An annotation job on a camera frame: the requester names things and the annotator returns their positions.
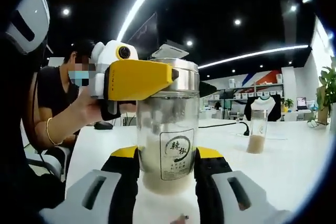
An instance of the bracelet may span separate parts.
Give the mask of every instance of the bracelet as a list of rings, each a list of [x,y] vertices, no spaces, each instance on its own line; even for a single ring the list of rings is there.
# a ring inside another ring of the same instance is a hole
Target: bracelet
[[[48,125],[49,125],[49,121],[50,121],[50,119],[51,119],[51,118],[49,118],[49,119],[47,120],[47,124],[46,124],[46,128],[47,128],[47,135],[48,135],[49,141],[51,141],[51,143],[52,143],[54,146],[57,146],[57,145],[60,145],[60,144],[62,144],[62,143],[63,143],[63,141],[62,141],[62,142],[60,142],[60,143],[55,143],[53,140],[51,140],[51,138],[50,138],[50,135],[49,135],[49,129],[48,129]]]

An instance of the glass cup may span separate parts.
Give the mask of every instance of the glass cup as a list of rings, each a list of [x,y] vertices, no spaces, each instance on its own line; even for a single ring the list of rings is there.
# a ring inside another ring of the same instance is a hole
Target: glass cup
[[[172,195],[186,189],[192,179],[200,107],[198,67],[180,59],[155,61],[171,63],[179,77],[137,102],[140,169],[148,190]]]
[[[259,154],[263,152],[266,138],[267,116],[267,110],[252,110],[251,135],[247,146],[248,153]]]

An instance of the jar label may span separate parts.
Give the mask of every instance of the jar label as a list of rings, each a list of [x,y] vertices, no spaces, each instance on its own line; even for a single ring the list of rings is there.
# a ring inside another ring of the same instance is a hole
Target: jar label
[[[160,134],[162,180],[174,180],[189,174],[193,164],[194,129]]]

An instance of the black computer mouse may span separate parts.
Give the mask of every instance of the black computer mouse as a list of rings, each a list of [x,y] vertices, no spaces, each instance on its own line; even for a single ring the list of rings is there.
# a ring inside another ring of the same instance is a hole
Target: black computer mouse
[[[108,122],[104,122],[104,121],[101,121],[101,122],[97,122],[95,123],[94,125],[95,129],[96,130],[111,130],[113,129],[113,125],[108,123]]]

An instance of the face mask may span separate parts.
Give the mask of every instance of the face mask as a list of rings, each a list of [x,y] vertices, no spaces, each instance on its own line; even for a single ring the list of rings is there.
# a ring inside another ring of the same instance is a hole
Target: face mask
[[[72,83],[79,87],[89,84],[89,71],[69,71],[69,78]]]

